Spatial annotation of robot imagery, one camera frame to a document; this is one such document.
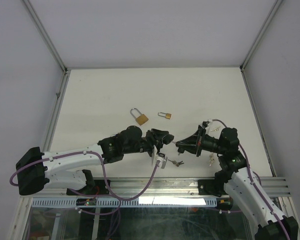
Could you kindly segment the long-shackle brass padlock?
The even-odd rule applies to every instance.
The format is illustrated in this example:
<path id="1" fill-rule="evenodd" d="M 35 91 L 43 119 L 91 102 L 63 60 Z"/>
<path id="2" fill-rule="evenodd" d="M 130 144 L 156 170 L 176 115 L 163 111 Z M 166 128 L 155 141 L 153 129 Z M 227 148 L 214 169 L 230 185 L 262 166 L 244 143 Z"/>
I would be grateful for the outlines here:
<path id="1" fill-rule="evenodd" d="M 130 114 L 139 126 L 142 126 L 149 121 L 149 118 L 135 107 L 130 109 Z"/>

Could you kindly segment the small brass padlock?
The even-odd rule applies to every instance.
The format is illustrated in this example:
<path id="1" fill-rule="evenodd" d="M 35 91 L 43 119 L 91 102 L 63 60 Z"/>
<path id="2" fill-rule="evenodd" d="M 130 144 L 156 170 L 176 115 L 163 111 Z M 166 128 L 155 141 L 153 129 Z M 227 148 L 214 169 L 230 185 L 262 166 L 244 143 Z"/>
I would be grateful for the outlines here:
<path id="1" fill-rule="evenodd" d="M 171 113 L 165 113 L 165 112 L 159 112 L 158 114 L 157 114 L 159 117 L 163 117 L 163 118 L 165 118 L 165 119 L 171 119 L 171 117 L 172 117 L 172 114 Z"/>

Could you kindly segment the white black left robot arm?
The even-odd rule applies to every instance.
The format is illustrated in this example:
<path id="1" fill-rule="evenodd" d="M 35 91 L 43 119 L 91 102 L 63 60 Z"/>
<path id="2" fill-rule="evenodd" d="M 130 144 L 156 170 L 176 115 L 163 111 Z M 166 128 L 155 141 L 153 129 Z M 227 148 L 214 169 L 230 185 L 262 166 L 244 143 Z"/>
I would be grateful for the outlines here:
<path id="1" fill-rule="evenodd" d="M 87 166 L 102 166 L 123 160 L 127 154 L 147 153 L 153 160 L 163 146 L 174 136 L 168 131 L 150 129 L 143 135 L 138 126 L 99 140 L 97 143 L 63 152 L 42 152 L 40 147 L 30 148 L 16 163 L 12 175 L 21 196 L 37 194 L 44 189 L 65 189 L 67 193 L 88 195 L 95 188 L 94 177 Z"/>

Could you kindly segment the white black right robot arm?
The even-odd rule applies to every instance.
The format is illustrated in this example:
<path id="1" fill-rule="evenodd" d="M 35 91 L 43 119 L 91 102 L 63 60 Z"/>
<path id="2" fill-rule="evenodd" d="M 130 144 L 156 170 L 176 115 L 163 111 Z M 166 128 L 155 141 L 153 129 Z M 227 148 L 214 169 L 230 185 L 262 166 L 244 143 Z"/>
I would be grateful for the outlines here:
<path id="1" fill-rule="evenodd" d="M 214 175 L 213 195 L 228 194 L 249 221 L 256 240 L 296 240 L 299 225 L 286 216 L 266 194 L 253 174 L 247 155 L 240 152 L 236 128 L 225 127 L 219 138 L 207 134 L 208 122 L 175 143 L 177 151 L 199 157 L 202 151 L 217 154 L 221 170 Z"/>

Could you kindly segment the silver key pair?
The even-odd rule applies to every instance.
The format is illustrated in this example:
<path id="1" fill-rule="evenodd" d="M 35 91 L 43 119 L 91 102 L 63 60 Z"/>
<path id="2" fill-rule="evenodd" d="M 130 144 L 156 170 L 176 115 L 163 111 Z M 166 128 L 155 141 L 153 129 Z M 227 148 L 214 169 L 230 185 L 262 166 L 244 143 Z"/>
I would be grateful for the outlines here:
<path id="1" fill-rule="evenodd" d="M 208 159 L 208 165 L 209 165 L 209 167 L 211 167 L 214 163 L 215 163 L 215 155 L 213 153 L 211 153 L 209 155 L 209 159 Z"/>

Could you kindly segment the small silver key bunch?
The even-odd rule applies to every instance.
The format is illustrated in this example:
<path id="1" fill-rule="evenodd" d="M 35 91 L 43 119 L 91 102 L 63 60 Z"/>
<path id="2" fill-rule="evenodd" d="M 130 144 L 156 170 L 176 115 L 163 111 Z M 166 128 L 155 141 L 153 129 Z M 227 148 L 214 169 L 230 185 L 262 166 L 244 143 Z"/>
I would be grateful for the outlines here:
<path id="1" fill-rule="evenodd" d="M 179 167 L 180 165 L 183 165 L 183 161 L 176 161 L 176 160 L 170 160 L 168 159 L 169 162 L 171 162 L 174 166 Z"/>

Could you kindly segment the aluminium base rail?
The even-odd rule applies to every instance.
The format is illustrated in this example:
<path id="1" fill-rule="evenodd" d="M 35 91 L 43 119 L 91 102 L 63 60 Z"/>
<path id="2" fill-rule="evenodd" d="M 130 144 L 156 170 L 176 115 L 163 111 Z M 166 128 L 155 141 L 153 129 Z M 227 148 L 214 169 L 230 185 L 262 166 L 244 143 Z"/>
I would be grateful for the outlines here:
<path id="1" fill-rule="evenodd" d="M 261 187 L 271 198 L 290 197 L 291 191 L 283 177 L 261 177 Z M 148 183 L 148 178 L 110 178 L 109 185 L 112 191 L 122 197 L 131 198 L 140 193 Z M 174 197 L 201 197 L 208 196 L 207 189 L 212 186 L 214 178 L 172 178 L 156 177 L 144 192 L 145 196 L 174 196 Z"/>

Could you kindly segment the aluminium frame post right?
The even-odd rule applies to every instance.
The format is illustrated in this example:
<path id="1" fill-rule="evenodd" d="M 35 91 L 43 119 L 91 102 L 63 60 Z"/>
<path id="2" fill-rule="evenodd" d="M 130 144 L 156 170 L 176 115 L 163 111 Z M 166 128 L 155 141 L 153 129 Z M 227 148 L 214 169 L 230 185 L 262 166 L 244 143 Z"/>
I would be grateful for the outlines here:
<path id="1" fill-rule="evenodd" d="M 250 60 L 252 59 L 253 55 L 255 54 L 257 48 L 259 47 L 263 37 L 265 36 L 268 28 L 270 27 L 270 24 L 272 23 L 272 21 L 274 20 L 274 18 L 276 17 L 279 9 L 281 8 L 281 6 L 283 5 L 285 1 L 284 0 L 275 0 L 272 7 L 270 8 L 265 20 L 263 21 L 255 39 L 252 42 L 251 47 L 249 48 L 242 64 L 240 65 L 240 71 L 243 73 L 247 67 L 247 65 L 249 64 Z"/>

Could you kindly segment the aluminium frame post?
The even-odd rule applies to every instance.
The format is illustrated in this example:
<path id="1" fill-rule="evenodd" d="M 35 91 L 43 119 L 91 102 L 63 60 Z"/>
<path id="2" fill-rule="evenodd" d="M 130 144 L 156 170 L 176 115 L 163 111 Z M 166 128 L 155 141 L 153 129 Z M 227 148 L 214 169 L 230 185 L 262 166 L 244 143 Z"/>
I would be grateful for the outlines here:
<path id="1" fill-rule="evenodd" d="M 62 60 L 60 54 L 58 53 L 51 37 L 49 36 L 47 30 L 45 29 L 37 11 L 35 10 L 33 4 L 30 0 L 21 0 L 20 1 L 28 13 L 31 21 L 33 22 L 34 26 L 36 27 L 39 35 L 41 36 L 43 42 L 45 43 L 47 49 L 51 53 L 53 59 L 57 63 L 58 67 L 61 69 L 63 74 L 67 73 L 68 68 L 66 67 L 64 61 Z"/>
<path id="2" fill-rule="evenodd" d="M 285 1 L 284 0 L 275 0 L 272 7 L 270 8 L 265 20 L 263 21 L 255 39 L 252 42 L 251 47 L 249 48 L 242 64 L 240 65 L 240 71 L 243 73 L 247 67 L 247 65 L 249 64 L 250 60 L 252 59 L 253 55 L 255 54 L 257 48 L 259 47 L 263 37 L 265 36 L 268 28 L 270 27 L 270 24 L 272 23 L 272 21 L 274 20 L 274 18 L 276 17 L 279 9 L 281 8 L 281 6 L 283 5 Z"/>

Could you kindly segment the aluminium frame post left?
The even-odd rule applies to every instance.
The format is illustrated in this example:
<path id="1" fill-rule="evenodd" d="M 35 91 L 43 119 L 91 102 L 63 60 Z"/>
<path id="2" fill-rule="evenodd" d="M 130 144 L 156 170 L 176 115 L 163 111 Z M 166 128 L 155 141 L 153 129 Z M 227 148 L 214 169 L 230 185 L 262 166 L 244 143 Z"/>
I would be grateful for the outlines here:
<path id="1" fill-rule="evenodd" d="M 58 67 L 61 69 L 63 74 L 67 73 L 68 68 L 66 67 L 64 61 L 62 60 L 60 54 L 58 53 L 51 37 L 49 36 L 47 30 L 45 29 L 37 11 L 35 10 L 33 4 L 30 0 L 21 0 L 20 1 L 28 13 L 31 21 L 33 22 L 34 26 L 36 27 L 39 35 L 41 36 L 43 42 L 45 43 L 47 49 L 51 53 L 53 59 L 57 63 Z"/>

